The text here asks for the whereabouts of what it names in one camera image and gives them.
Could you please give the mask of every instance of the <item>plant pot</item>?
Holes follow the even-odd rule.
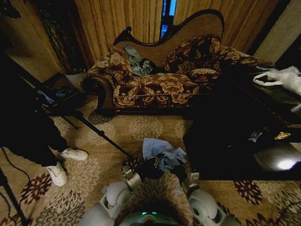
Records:
[[[83,77],[83,75],[86,72],[81,72],[78,74],[65,74],[66,78],[68,79],[68,81],[76,88],[79,90],[79,92],[83,93],[84,90],[82,89],[82,87],[79,86],[79,81],[80,79]]]

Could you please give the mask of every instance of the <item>floral rug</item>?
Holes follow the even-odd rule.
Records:
[[[167,140],[174,147],[182,147],[182,137],[191,121],[181,116],[118,115],[105,118],[95,114],[96,97],[88,96],[79,108],[84,117],[118,145],[132,155],[142,156],[145,137]],[[13,155],[5,149],[9,159],[29,174],[12,168],[1,153],[0,165],[9,184],[20,202],[21,208],[32,226],[77,225],[89,208],[97,203],[102,189],[111,182],[121,180],[121,166],[126,157],[103,138],[80,121],[69,117],[78,125],[74,129],[62,118],[54,121],[69,146],[89,152],[86,161],[67,159],[69,181],[64,187],[52,184],[47,171],[40,165]],[[200,181],[200,186],[209,192],[223,210],[233,214],[244,226],[299,226],[301,225],[301,181]],[[2,187],[2,194],[7,195]],[[146,204],[167,206],[180,224],[193,225],[192,213],[176,176],[164,174],[159,180],[145,180],[132,195],[128,212]],[[12,207],[0,202],[0,226],[21,225],[21,219]]]

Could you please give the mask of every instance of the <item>curtain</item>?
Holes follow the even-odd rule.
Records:
[[[78,39],[80,45],[85,46],[82,48],[84,55],[87,58],[90,55],[93,62],[107,53],[128,26],[139,41],[159,40],[163,0],[75,0],[75,4],[84,33],[83,37],[79,31]]]
[[[279,0],[177,0],[174,24],[203,9],[216,9],[225,21],[222,44],[247,52]]]

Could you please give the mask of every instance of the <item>crumpled cloth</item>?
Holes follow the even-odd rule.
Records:
[[[150,60],[142,59],[138,51],[132,46],[125,45],[123,49],[128,54],[128,60],[134,75],[142,77],[151,73],[153,68]]]
[[[163,155],[163,158],[158,165],[159,169],[163,172],[167,172],[165,166],[180,166],[187,162],[185,159],[186,153],[183,149],[180,147],[174,148],[165,140],[145,138],[143,141],[142,152],[144,159],[159,154]]]
[[[262,68],[262,67],[257,67],[257,68],[261,70],[265,70],[265,72],[256,75],[253,78],[253,82],[262,86],[282,85],[285,89],[288,89],[301,96],[301,72],[298,70],[298,68],[294,66],[290,66],[280,71],[275,68],[271,68],[271,69]],[[264,76],[267,76],[268,80],[276,80],[276,81],[263,82],[259,80],[259,78]]]

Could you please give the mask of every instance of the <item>black table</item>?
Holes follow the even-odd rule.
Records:
[[[301,141],[301,118],[291,105],[256,87],[252,78],[238,71],[222,76],[212,95],[196,108],[183,140],[201,179],[301,179],[299,164],[291,171],[266,171],[254,157],[277,143],[294,149],[289,142]],[[256,143],[249,140],[254,131],[262,132]],[[280,132],[291,135],[275,140]]]

